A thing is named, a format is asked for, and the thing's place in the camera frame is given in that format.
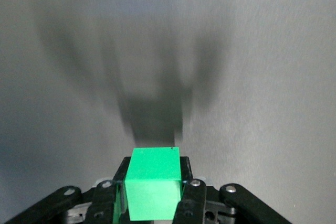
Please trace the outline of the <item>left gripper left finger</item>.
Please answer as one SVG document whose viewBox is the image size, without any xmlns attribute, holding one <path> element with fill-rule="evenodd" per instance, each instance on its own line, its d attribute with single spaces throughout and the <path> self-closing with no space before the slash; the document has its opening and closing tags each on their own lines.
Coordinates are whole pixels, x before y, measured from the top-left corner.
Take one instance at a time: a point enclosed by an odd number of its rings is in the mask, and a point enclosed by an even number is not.
<svg viewBox="0 0 336 224">
<path fill-rule="evenodd" d="M 124 180 L 130 164 L 125 157 L 113 178 L 86 192 L 65 186 L 28 207 L 7 223 L 119 223 L 127 210 Z"/>
</svg>

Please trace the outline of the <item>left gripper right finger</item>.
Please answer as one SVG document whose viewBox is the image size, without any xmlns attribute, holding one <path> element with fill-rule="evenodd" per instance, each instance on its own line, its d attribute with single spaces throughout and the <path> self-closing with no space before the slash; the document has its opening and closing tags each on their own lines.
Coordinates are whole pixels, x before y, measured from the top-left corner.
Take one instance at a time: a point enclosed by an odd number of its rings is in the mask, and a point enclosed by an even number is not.
<svg viewBox="0 0 336 224">
<path fill-rule="evenodd" d="M 180 158 L 183 193 L 173 223 L 289 223 L 265 202 L 235 183 L 219 190 L 192 174 L 190 159 Z"/>
</svg>

